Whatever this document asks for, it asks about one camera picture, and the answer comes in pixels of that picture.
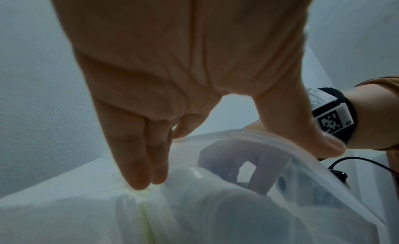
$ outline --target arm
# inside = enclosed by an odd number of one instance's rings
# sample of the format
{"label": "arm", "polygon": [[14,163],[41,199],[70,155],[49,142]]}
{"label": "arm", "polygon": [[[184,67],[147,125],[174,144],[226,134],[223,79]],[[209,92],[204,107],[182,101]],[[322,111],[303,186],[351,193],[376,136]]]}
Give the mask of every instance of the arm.
{"label": "arm", "polygon": [[[398,89],[367,84],[344,92],[357,113],[357,127],[348,148],[381,149],[399,144],[399,86]],[[244,130],[266,131],[261,121]]]}

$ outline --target transparent plastic container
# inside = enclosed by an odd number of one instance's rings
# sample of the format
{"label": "transparent plastic container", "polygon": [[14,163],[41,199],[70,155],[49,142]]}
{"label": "transparent plastic container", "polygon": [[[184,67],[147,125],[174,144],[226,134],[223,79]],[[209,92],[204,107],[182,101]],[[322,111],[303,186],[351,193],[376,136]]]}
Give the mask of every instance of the transparent plastic container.
{"label": "transparent plastic container", "polygon": [[388,244],[385,224],[313,156],[226,131],[175,140],[162,185],[0,207],[1,243]]}

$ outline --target sleeve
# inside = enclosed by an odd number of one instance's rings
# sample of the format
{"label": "sleeve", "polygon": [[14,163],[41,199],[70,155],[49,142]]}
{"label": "sleeve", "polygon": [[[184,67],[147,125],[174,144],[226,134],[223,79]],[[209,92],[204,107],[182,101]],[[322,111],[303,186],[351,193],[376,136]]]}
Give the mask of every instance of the sleeve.
{"label": "sleeve", "polygon": [[[383,77],[383,78],[377,78],[377,79],[371,79],[368,81],[365,81],[361,84],[358,84],[357,86],[362,86],[366,84],[378,84],[393,93],[395,93],[399,97],[399,76],[391,76],[391,77]],[[378,149],[382,151],[399,151],[399,145],[394,145],[390,148],[383,148],[383,149]]]}

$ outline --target clear plastic bin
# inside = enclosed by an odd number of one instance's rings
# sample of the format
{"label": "clear plastic bin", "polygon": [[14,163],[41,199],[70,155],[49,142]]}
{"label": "clear plastic bin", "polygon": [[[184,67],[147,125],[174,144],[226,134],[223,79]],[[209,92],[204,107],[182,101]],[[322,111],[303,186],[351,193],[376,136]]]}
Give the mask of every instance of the clear plastic bin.
{"label": "clear plastic bin", "polygon": [[281,138],[243,131],[188,137],[173,142],[169,162],[167,181],[145,192],[0,207],[0,242],[390,243],[374,213]]}

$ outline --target white surface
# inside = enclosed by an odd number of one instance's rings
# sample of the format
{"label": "white surface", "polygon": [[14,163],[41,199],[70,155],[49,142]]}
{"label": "white surface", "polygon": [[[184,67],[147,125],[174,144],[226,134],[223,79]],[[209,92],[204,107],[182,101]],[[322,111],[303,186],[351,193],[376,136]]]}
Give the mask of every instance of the white surface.
{"label": "white surface", "polygon": [[308,43],[338,89],[399,75],[399,0],[314,0]]}
{"label": "white surface", "polygon": [[111,158],[49,0],[0,0],[0,197]]}

